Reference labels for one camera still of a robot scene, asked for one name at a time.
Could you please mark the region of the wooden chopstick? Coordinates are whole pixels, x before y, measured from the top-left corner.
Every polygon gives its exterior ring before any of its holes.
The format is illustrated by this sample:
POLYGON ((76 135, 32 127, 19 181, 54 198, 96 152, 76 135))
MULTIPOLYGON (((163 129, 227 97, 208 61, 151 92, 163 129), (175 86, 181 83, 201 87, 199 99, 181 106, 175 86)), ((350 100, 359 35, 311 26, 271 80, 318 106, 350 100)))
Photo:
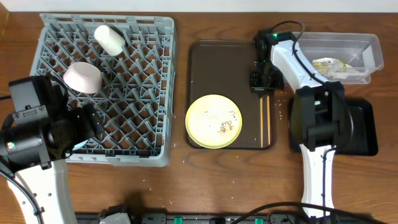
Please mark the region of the wooden chopstick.
POLYGON ((260 98, 260 137, 261 148, 264 147, 264 113, 263 113, 263 98, 260 98))
POLYGON ((267 140, 268 145, 271 145, 271 109, 270 109, 270 96, 266 96, 267 101, 267 140))

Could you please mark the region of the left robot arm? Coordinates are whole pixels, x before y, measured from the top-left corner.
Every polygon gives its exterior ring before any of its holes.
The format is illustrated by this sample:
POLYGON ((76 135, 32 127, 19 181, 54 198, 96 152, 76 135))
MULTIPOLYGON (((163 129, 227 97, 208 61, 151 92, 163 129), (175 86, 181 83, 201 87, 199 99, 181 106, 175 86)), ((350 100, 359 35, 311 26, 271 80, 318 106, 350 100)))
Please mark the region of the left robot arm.
POLYGON ((55 77, 9 83, 15 112, 1 127, 1 175, 26 223, 76 223, 67 163, 76 145, 103 133, 92 104, 68 109, 68 88, 55 77))

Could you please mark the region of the light blue saucer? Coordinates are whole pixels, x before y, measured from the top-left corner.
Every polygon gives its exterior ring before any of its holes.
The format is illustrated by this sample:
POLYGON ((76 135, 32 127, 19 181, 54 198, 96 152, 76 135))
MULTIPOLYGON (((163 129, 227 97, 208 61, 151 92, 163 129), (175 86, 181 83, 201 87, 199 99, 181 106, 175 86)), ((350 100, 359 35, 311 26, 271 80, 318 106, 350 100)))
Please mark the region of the light blue saucer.
POLYGON ((85 141, 82 141, 82 142, 74 145, 72 151, 74 152, 74 151, 76 151, 78 149, 81 149, 87 142, 88 142, 88 140, 85 140, 85 141))

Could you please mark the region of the white cup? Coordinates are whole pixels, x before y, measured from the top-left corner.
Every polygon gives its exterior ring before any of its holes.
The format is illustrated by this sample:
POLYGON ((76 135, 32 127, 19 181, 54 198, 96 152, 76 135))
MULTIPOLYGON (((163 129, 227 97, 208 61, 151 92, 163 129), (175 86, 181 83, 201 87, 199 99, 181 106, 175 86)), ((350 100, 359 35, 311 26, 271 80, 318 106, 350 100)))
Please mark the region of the white cup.
POLYGON ((95 29, 94 38, 110 56, 117 56, 123 51, 125 40, 107 25, 95 29))

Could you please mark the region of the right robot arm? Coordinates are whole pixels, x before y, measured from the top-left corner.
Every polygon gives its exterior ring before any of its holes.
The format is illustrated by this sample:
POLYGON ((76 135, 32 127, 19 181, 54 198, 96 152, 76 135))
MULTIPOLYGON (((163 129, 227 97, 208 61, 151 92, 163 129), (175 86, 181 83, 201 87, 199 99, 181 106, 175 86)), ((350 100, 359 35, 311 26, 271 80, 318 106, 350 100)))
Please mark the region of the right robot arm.
POLYGON ((303 156, 302 203, 310 218, 326 217, 334 207, 333 158, 353 135, 353 119, 343 85, 317 72, 302 53, 299 37, 291 31, 260 30, 254 38, 258 61, 250 75, 252 91, 260 96, 283 90, 288 82, 294 91, 289 112, 289 141, 303 156))

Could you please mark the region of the white paper napkin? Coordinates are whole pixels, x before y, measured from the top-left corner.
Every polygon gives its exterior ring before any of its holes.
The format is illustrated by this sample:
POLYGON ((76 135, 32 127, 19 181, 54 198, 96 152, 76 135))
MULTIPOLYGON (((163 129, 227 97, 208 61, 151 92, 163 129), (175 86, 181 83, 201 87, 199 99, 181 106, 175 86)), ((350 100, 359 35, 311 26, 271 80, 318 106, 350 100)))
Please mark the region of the white paper napkin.
MULTIPOLYGON (((332 58, 320 58, 320 59, 316 59, 316 60, 331 60, 331 59, 332 58)), ((329 80, 331 80, 331 79, 346 80, 349 77, 361 77, 361 76, 365 75, 365 73, 366 73, 366 71, 360 71, 360 70, 355 69, 354 67, 352 67, 351 65, 349 65, 347 63, 345 63, 345 64, 346 64, 346 68, 342 68, 342 69, 338 69, 338 70, 318 70, 317 68, 315 68, 315 69, 317 70, 317 72, 319 74, 323 75, 324 77, 326 77, 329 80)))

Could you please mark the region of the yellow plate with leftovers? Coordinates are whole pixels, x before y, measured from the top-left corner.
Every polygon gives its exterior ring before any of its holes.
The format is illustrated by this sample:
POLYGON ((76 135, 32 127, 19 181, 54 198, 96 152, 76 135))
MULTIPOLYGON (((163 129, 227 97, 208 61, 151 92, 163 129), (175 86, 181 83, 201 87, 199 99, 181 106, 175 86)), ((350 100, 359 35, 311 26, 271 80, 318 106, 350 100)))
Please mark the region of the yellow plate with leftovers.
POLYGON ((185 127, 193 142, 207 149, 232 144, 243 127, 238 106, 222 95, 205 95, 195 100, 185 115, 185 127))

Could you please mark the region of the green yellow snack wrapper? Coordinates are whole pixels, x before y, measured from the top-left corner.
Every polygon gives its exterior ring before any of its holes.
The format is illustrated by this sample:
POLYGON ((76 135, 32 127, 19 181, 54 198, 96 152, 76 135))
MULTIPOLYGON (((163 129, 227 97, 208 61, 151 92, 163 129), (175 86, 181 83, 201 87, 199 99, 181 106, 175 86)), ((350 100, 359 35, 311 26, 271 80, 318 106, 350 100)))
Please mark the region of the green yellow snack wrapper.
POLYGON ((346 68, 346 64, 341 60, 314 60, 312 65, 318 70, 338 70, 346 68))

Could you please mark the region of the pink bowl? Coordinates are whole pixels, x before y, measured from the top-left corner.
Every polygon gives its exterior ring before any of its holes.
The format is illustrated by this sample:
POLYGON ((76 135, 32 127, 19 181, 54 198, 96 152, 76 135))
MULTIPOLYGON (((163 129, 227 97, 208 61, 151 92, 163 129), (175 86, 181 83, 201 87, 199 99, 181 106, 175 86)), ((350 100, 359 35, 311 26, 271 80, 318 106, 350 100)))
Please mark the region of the pink bowl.
POLYGON ((101 72, 86 62, 74 62, 63 74, 63 81, 73 90, 94 94, 102 87, 101 72))

